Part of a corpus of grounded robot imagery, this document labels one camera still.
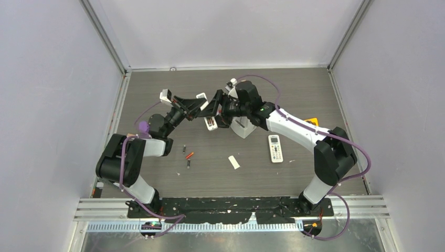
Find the black orange battery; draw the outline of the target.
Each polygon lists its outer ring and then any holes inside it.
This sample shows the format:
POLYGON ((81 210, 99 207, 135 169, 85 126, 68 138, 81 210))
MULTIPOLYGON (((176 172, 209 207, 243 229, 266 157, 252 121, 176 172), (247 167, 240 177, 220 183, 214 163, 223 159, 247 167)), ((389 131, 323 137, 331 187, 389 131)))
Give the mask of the black orange battery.
POLYGON ((186 156, 186 159, 189 160, 193 155, 194 155, 194 152, 190 153, 189 155, 186 156))

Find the white battery cover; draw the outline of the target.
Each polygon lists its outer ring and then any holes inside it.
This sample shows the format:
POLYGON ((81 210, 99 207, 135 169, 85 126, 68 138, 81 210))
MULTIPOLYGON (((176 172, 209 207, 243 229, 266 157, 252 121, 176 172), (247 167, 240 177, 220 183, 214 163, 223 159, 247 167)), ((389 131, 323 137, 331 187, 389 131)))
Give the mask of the white battery cover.
POLYGON ((229 156, 228 160, 235 170, 240 168, 240 164, 238 163, 238 161, 236 160, 236 158, 233 155, 229 156))

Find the white long remote control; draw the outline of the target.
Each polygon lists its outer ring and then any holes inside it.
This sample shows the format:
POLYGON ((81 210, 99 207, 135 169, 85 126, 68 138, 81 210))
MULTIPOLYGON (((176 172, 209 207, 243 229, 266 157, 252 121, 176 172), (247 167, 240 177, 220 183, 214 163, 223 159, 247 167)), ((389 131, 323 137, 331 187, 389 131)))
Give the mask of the white long remote control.
MULTIPOLYGON (((200 110, 204 111, 204 109, 209 105, 208 99, 206 97, 206 94, 204 92, 197 94, 196 98, 204 98, 206 101, 201 105, 200 110)), ((208 131, 213 131, 218 128, 217 122, 215 120, 215 117, 204 117, 204 121, 206 123, 206 127, 208 131)))

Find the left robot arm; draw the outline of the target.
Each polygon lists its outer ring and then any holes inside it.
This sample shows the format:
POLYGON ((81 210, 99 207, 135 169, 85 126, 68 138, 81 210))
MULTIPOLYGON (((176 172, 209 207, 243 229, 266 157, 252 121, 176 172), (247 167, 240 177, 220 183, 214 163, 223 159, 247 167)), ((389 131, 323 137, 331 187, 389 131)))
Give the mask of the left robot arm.
POLYGON ((141 202, 141 211, 146 216, 157 216, 161 210, 160 196, 140 175, 143 158, 167 156, 173 146, 169 135, 183 120, 198 117, 205 102, 204 98, 175 96, 170 101, 170 111, 166 115, 152 115, 139 127, 138 135, 113 134, 98 160, 97 177, 116 183, 120 190, 131 194, 141 202))

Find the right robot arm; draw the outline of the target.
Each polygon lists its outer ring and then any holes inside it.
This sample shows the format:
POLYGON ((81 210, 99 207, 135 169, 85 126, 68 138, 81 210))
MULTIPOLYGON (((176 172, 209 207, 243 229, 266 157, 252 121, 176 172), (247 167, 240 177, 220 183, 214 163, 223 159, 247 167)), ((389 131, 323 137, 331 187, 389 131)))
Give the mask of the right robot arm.
POLYGON ((321 207, 320 201, 357 162, 346 131, 339 127, 318 128, 263 101, 251 81, 230 88, 228 93, 218 90, 203 104, 199 116, 215 118, 221 128, 234 124, 236 117, 247 118, 255 127, 280 134, 311 151, 315 176, 299 195, 299 206, 305 215, 314 215, 321 207))

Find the small white remote control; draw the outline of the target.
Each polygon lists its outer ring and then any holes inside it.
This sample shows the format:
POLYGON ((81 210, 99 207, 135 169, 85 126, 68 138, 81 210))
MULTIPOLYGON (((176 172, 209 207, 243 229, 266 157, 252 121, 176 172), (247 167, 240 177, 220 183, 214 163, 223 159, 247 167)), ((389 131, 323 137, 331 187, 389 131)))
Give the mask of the small white remote control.
POLYGON ((283 155, 280 137, 278 135, 268 135, 268 146, 272 163, 282 163, 283 155))

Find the purple toy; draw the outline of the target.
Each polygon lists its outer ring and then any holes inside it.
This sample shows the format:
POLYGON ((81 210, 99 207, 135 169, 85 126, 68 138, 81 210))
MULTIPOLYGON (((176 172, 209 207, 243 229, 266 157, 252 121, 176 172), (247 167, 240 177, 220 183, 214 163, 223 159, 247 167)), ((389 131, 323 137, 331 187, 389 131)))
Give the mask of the purple toy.
POLYGON ((148 136, 149 135, 150 125, 149 125, 149 123, 147 121, 140 121, 138 123, 137 128, 138 128, 138 131, 139 131, 140 135, 144 135, 144 136, 148 136))

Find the yellow triangle toy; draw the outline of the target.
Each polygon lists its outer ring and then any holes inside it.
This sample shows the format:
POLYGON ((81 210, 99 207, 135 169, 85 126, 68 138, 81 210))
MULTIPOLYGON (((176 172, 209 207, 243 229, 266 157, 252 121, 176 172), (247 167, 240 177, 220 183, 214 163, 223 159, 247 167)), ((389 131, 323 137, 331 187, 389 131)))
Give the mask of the yellow triangle toy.
POLYGON ((310 119, 306 119, 305 122, 310 123, 316 127, 319 126, 319 122, 317 118, 310 118, 310 119))

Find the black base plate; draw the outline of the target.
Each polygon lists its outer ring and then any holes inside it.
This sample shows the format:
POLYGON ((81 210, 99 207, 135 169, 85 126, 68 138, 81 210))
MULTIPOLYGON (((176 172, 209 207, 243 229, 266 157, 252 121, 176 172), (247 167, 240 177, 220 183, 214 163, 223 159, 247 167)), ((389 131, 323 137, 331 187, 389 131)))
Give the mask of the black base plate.
POLYGON ((331 200, 310 208, 299 198, 275 197, 170 197, 148 205, 148 209, 174 223, 183 215, 185 224, 244 224, 255 217, 258 224, 289 224, 296 217, 332 217, 331 200))

